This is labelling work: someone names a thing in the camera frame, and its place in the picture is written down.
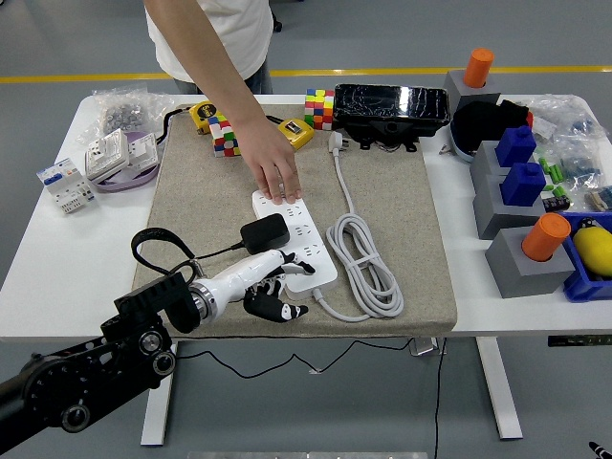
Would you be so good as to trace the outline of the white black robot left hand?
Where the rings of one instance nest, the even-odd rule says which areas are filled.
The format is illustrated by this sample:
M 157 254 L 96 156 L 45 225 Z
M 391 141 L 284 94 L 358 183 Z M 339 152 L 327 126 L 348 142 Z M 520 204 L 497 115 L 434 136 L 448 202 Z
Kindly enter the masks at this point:
M 309 312 L 305 305 L 292 305 L 279 298 L 286 275 L 315 272 L 314 267 L 293 252 L 269 250 L 251 255 L 213 278 L 199 278 L 190 284 L 189 290 L 203 323 L 213 322 L 228 304 L 239 300 L 248 314 L 283 323 Z

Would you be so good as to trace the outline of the person's hand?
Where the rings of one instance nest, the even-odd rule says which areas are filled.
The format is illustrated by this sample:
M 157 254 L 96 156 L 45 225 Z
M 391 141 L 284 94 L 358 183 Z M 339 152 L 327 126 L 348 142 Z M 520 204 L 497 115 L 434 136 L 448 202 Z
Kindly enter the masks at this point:
M 258 189 L 280 205 L 302 197 L 295 164 L 295 150 L 286 137 L 266 117 L 231 121 L 241 154 Z

